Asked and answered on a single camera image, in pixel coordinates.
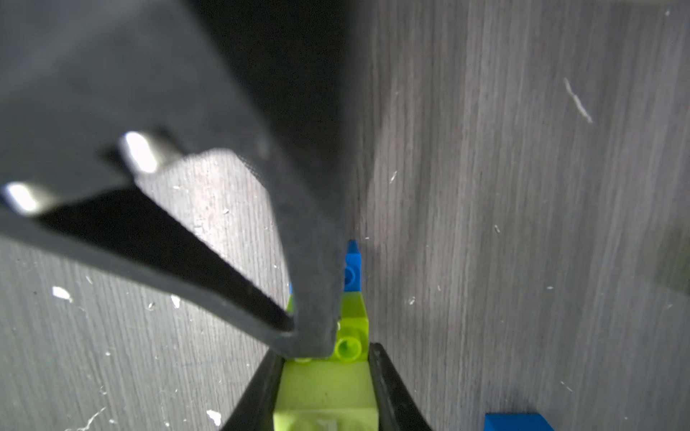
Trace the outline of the blue small lego brick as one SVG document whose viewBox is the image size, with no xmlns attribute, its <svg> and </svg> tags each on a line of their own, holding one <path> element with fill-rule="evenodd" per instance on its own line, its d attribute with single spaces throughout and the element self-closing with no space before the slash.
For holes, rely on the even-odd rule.
<svg viewBox="0 0 690 431">
<path fill-rule="evenodd" d="M 362 291 L 362 256 L 356 240 L 349 240 L 341 278 L 341 296 Z"/>
</svg>

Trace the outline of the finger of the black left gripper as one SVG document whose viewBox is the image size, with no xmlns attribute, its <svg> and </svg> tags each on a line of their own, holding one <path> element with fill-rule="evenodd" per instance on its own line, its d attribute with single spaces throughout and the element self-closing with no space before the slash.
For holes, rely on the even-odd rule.
<svg viewBox="0 0 690 431">
<path fill-rule="evenodd" d="M 136 188 L 21 215 L 1 199 L 1 232 L 178 296 L 266 345 L 283 345 L 292 319 L 194 233 Z"/>
<path fill-rule="evenodd" d="M 329 357 L 341 306 L 356 128 L 370 61 L 367 1 L 192 1 L 257 127 L 233 151 L 266 188 L 293 288 L 262 310 L 265 343 Z"/>
</svg>

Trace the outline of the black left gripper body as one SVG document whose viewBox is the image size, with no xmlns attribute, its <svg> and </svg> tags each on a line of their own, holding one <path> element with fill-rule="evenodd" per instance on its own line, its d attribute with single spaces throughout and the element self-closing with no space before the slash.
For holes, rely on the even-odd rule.
<svg viewBox="0 0 690 431">
<path fill-rule="evenodd" d="M 280 170 L 262 70 L 266 3 L 5 1 L 1 212 L 37 216 L 131 184 L 129 132 Z"/>
</svg>

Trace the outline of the light lime lego brick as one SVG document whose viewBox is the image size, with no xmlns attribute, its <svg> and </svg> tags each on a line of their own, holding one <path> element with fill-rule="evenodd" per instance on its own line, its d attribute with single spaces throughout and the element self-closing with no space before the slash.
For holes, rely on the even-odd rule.
<svg viewBox="0 0 690 431">
<path fill-rule="evenodd" d="M 287 362 L 273 429 L 377 430 L 379 411 L 367 362 Z"/>
</svg>

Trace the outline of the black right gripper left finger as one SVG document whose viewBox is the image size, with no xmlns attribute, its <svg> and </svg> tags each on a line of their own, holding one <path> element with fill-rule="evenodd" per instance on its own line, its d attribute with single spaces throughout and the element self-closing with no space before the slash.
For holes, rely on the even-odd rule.
<svg viewBox="0 0 690 431">
<path fill-rule="evenodd" d="M 273 431 L 273 411 L 285 360 L 268 350 L 221 431 Z"/>
</svg>

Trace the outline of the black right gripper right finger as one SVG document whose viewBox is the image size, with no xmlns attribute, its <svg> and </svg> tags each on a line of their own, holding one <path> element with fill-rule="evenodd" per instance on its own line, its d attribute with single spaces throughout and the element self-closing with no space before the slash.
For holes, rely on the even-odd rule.
<svg viewBox="0 0 690 431">
<path fill-rule="evenodd" d="M 382 431 L 431 431 L 391 358 L 380 343 L 371 343 L 368 364 Z"/>
</svg>

